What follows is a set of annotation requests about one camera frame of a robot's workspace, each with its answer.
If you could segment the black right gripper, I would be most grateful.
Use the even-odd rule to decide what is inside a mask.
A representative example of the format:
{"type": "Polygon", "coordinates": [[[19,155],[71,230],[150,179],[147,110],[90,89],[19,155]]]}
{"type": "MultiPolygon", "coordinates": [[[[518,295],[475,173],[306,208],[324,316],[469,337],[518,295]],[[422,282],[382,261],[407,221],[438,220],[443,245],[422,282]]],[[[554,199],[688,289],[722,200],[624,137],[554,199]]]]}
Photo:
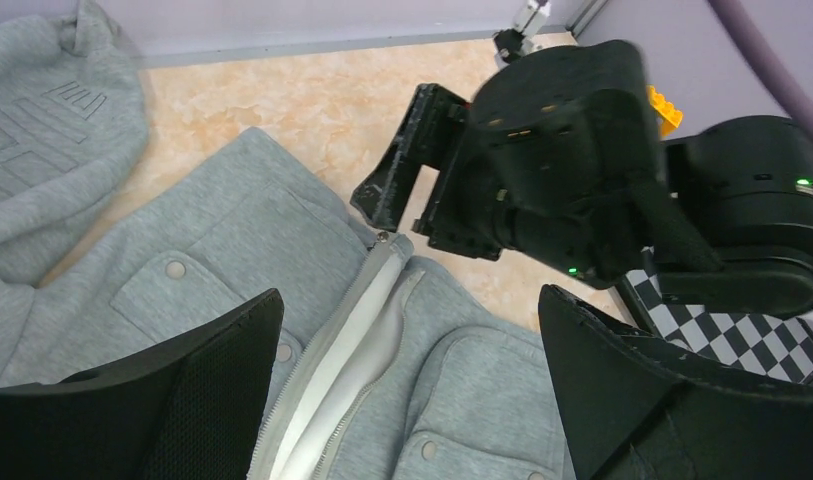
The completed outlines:
{"type": "Polygon", "coordinates": [[[412,230],[430,247],[485,260],[516,251],[607,289],[651,241],[640,193],[658,189],[660,164],[639,49],[560,46],[515,60],[471,99],[418,85],[350,205],[395,232],[428,167],[438,176],[412,230]]]}

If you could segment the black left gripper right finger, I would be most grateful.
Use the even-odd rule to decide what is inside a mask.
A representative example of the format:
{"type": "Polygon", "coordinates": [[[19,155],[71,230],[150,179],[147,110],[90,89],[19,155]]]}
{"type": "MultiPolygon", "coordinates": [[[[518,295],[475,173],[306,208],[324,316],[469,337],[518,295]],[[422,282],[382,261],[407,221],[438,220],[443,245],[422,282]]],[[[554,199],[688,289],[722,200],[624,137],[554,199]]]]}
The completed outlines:
{"type": "Polygon", "coordinates": [[[725,366],[544,286],[541,335],[579,479],[813,479],[813,386],[725,366]]]}

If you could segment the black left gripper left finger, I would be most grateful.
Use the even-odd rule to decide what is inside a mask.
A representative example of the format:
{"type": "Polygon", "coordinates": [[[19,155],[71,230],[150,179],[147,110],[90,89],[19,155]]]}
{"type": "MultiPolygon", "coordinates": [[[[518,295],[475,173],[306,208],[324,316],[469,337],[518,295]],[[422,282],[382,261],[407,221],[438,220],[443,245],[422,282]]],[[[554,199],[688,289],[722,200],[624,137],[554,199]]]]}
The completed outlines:
{"type": "Polygon", "coordinates": [[[57,384],[0,389],[0,479],[242,479],[284,304],[221,317],[57,384]]]}

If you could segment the grey zip-up jacket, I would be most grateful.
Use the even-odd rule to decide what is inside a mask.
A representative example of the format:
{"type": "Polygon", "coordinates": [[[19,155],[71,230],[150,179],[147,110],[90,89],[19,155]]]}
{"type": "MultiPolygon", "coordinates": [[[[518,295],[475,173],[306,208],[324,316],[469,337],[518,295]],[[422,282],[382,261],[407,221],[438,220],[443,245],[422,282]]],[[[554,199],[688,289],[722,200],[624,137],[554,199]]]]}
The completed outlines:
{"type": "Polygon", "coordinates": [[[242,479],[570,479],[540,337],[379,234],[250,128],[51,283],[147,143],[105,12],[0,24],[0,389],[57,384],[274,289],[284,304],[242,479]]]}

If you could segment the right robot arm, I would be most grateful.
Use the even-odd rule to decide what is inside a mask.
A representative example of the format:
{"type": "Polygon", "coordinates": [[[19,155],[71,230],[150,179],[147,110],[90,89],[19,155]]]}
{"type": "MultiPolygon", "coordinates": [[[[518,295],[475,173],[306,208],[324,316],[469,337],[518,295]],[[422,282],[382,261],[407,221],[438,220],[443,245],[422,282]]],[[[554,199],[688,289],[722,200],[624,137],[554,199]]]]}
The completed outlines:
{"type": "Polygon", "coordinates": [[[648,92],[640,51],[620,40],[523,56],[471,99],[422,83],[351,205],[394,232],[429,167],[412,228],[434,249],[517,251],[598,290],[651,249],[668,303],[812,311],[813,141],[769,115],[665,140],[648,92]]]}

